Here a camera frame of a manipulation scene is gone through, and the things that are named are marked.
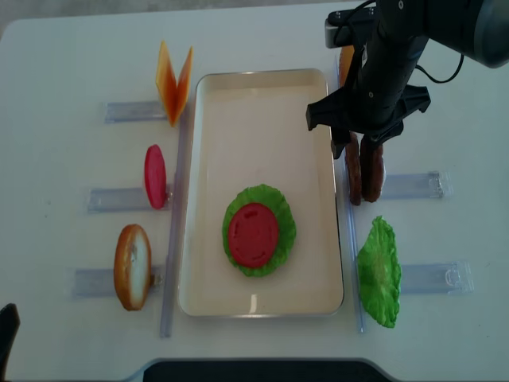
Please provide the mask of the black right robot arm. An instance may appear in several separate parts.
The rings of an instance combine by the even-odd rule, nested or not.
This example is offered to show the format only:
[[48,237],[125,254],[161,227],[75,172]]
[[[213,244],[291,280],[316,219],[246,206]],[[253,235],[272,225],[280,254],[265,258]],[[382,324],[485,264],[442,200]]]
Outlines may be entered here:
[[508,62],[506,1],[365,1],[330,13],[328,48],[354,49],[347,79],[337,91],[307,107],[309,130],[330,127],[338,158],[352,132],[371,147],[402,133],[403,120],[430,105],[427,88],[409,79],[433,40],[489,68]]

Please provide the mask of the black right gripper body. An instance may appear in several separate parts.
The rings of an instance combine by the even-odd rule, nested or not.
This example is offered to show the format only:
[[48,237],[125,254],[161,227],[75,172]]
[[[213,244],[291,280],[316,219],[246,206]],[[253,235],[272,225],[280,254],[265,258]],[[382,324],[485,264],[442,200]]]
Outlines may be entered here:
[[345,85],[307,106],[310,131],[319,125],[330,127],[335,159],[350,143],[352,132],[366,135],[376,148],[402,133],[406,117],[426,112],[428,89],[408,84],[426,43],[426,39],[401,45],[369,40],[354,52]]

